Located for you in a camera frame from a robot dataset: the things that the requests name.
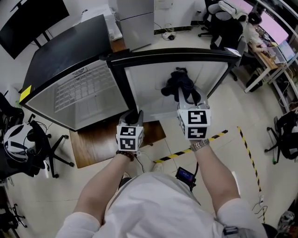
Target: wooden board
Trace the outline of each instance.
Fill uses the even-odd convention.
[[[126,49],[124,40],[111,42],[113,52]],[[108,118],[104,122],[98,122],[80,129],[78,132],[70,132],[74,158],[78,168],[93,165],[115,156],[118,149],[116,143],[116,126],[119,116]],[[144,123],[145,137],[141,147],[150,145],[166,138],[159,121]]]
[[[274,63],[274,59],[273,58],[268,58],[266,55],[264,55],[263,53],[257,53],[257,55],[261,58],[261,60],[263,62],[266,62],[266,64],[269,66],[270,69],[277,69],[279,66],[277,66]]]

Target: white t-shirt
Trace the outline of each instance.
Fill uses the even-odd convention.
[[[259,34],[256,32],[256,28],[251,24],[247,23],[244,31],[243,36],[245,38],[246,43],[252,44],[262,44],[262,40],[260,39]]]
[[[56,238],[222,237],[222,224],[267,237],[248,203],[240,198],[219,209],[218,222],[202,210],[186,184],[169,175],[145,173],[123,187],[102,226],[93,216],[75,212],[65,219]]]

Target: white tile floor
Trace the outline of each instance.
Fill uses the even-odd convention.
[[[155,44],[146,49],[162,47],[209,47],[209,38],[198,38],[199,29],[178,33],[174,41],[164,41],[160,35],[155,36]],[[209,135],[212,136],[223,130],[229,132],[211,142],[216,155],[224,164],[234,171],[238,180],[242,198],[248,200],[251,207],[259,201],[259,195],[264,195],[264,204],[268,206],[266,222],[277,225],[280,215],[289,207],[298,191],[298,164],[280,158],[278,165],[272,164],[273,154],[264,154],[264,149],[272,145],[266,131],[273,126],[274,116],[281,116],[282,111],[278,105],[271,88],[263,86],[254,93],[245,94],[241,82],[234,82],[229,76],[219,86],[209,100],[212,110],[212,124]],[[36,120],[51,123],[37,117]],[[171,155],[189,147],[184,139],[176,118],[161,121],[167,138],[156,142],[153,147],[141,149],[143,152],[140,162],[145,171],[150,171],[155,159]],[[247,151],[237,129],[241,127],[248,147],[257,167],[262,192],[258,192],[255,172],[252,168]],[[49,128],[52,134],[51,142],[55,142],[60,135],[69,134],[69,131],[52,124]],[[71,141],[65,140],[58,149],[63,158],[75,161]],[[79,194],[88,180],[100,171],[109,161],[104,161],[82,169],[71,168],[57,162],[56,171],[60,177],[51,178],[44,171],[36,177],[30,178],[25,174],[12,176],[14,186],[7,185],[7,193],[12,202],[17,203],[27,218],[28,228],[20,226],[18,233],[23,238],[52,238],[62,225],[64,218],[69,215],[79,197]],[[164,172],[174,176],[178,167],[184,167],[190,172],[195,171],[196,161],[191,152],[163,163]],[[131,164],[128,172],[132,175],[142,173],[137,161]],[[200,172],[196,176],[197,185],[194,195],[203,208],[213,213],[210,196],[203,184]]]

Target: black monitor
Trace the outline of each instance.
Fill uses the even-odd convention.
[[[33,40],[67,16],[63,0],[27,0],[0,30],[0,45],[15,59]]]

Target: laptop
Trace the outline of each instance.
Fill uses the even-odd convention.
[[[276,64],[287,63],[295,56],[294,51],[286,40],[284,40],[279,46],[269,47],[268,52],[271,57],[276,56],[274,60],[274,63]]]

